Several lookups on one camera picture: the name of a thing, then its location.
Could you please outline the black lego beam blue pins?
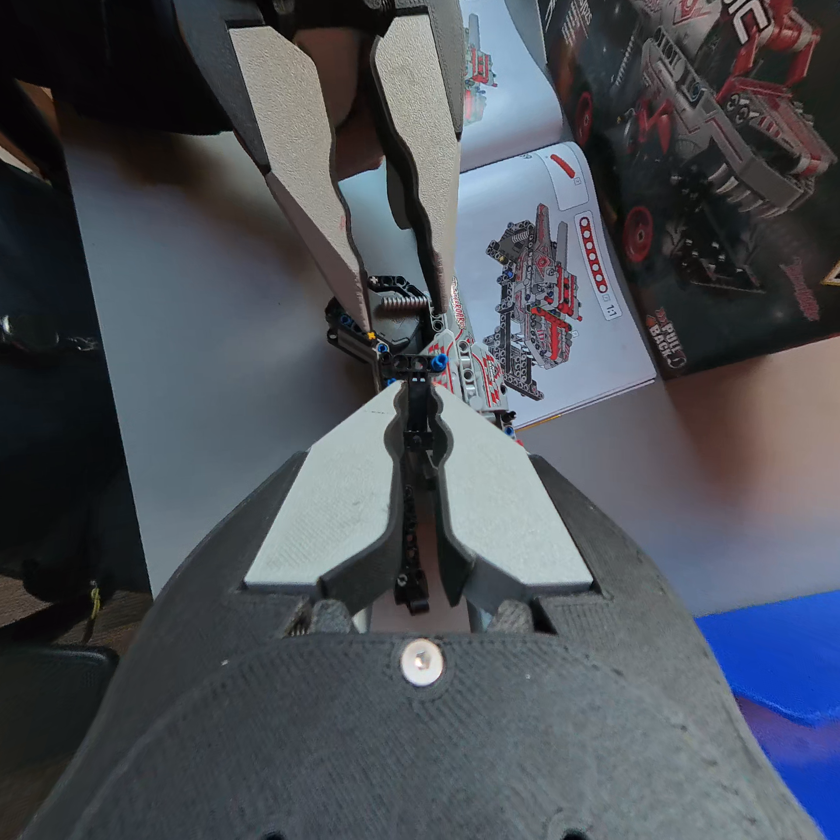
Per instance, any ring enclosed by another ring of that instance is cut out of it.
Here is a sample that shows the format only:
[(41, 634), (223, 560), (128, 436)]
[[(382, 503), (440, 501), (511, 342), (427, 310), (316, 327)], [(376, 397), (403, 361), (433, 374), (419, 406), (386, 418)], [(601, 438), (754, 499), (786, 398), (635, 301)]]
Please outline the black lego beam blue pins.
[(413, 481), (422, 477), (428, 485), (434, 477), (430, 453), (434, 434), (430, 426), (433, 377), (446, 372), (448, 356), (443, 351), (420, 354), (385, 353), (383, 382), (406, 383), (407, 409), (401, 460), (403, 487), (402, 560), (394, 583), (394, 600), (411, 616), (429, 610), (428, 585), (421, 565), (417, 538), (417, 510)]

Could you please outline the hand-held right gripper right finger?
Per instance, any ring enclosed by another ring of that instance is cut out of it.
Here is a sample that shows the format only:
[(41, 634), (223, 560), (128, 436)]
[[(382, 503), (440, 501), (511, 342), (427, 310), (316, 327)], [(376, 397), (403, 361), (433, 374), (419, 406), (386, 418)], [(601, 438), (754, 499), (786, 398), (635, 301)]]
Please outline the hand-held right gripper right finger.
[(437, 559), (452, 606), (483, 631), (506, 600), (588, 592), (580, 550), (527, 450), (434, 386)]

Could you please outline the grey red lego truck model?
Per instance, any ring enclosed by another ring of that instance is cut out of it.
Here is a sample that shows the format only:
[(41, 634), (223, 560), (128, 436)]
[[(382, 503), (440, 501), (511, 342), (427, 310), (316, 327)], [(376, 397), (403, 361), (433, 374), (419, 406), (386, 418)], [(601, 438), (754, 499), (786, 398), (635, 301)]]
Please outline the grey red lego truck model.
[(397, 379), (424, 376), (516, 437), (500, 364), (476, 340), (457, 279), (443, 313), (435, 313), (427, 292), (402, 276), (370, 277), (368, 298), (371, 330), (362, 330), (335, 298), (325, 319), (330, 344), (370, 365), (376, 392)]

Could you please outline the blue plastic bin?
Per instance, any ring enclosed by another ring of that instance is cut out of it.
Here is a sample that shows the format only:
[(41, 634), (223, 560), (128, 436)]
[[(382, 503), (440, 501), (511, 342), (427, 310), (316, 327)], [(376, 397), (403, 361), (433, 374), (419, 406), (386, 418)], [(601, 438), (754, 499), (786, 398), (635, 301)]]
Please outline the blue plastic bin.
[(753, 736), (839, 838), (839, 592), (698, 617)]

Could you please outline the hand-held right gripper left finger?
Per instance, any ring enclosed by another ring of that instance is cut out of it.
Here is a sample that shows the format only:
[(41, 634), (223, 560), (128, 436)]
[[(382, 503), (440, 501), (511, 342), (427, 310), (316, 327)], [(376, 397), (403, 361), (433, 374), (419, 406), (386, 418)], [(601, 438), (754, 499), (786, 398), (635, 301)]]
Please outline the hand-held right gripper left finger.
[(401, 563), (404, 383), (313, 444), (244, 578), (256, 592), (333, 599), (356, 614)]

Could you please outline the lego instruction booklet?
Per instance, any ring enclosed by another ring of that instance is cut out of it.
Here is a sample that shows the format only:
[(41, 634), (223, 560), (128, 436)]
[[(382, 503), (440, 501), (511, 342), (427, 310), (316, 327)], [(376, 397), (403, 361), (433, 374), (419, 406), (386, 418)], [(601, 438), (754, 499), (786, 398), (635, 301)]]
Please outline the lego instruction booklet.
[(616, 279), (581, 148), (505, 2), (461, 2), (455, 279), (523, 428), (655, 378)]

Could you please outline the black printed lego box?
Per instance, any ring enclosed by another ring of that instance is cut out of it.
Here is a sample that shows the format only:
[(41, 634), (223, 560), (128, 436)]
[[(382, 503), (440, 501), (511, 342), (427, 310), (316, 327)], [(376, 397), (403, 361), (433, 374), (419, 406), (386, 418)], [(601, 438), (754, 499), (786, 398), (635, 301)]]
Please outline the black printed lego box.
[(838, 335), (838, 2), (539, 10), (663, 378)]

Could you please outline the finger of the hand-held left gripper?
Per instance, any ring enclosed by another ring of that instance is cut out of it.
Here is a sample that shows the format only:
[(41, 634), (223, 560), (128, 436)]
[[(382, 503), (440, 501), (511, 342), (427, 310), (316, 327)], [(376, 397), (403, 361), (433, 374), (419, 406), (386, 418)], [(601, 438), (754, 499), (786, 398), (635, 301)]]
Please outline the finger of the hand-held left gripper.
[(374, 41), (378, 131), (402, 184), (404, 215), (433, 302), (446, 302), (455, 265), (464, 32), (457, 1), (392, 2)]
[(269, 163), (266, 182), (352, 320), (371, 330), (362, 264), (333, 180), (333, 132), (312, 59), (268, 26), (231, 28)]

